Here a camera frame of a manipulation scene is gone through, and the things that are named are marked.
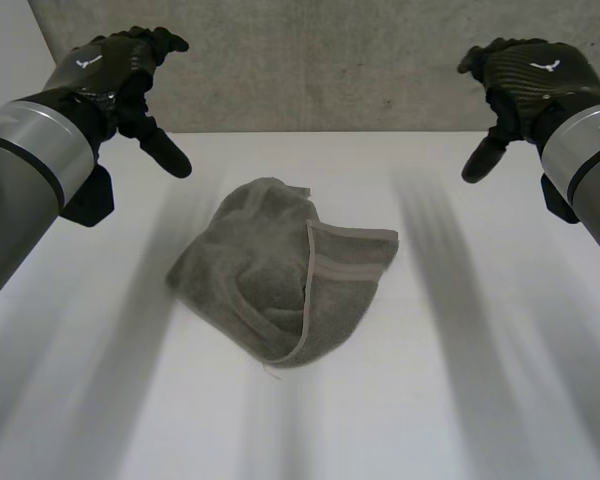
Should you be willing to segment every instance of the concrete wall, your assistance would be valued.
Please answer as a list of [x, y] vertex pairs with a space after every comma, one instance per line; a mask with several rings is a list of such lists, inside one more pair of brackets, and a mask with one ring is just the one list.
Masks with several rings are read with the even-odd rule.
[[191, 50], [150, 105], [171, 132], [468, 131], [494, 117], [456, 66], [497, 37], [582, 49], [600, 74], [600, 0], [30, 0], [58, 58], [166, 26]]

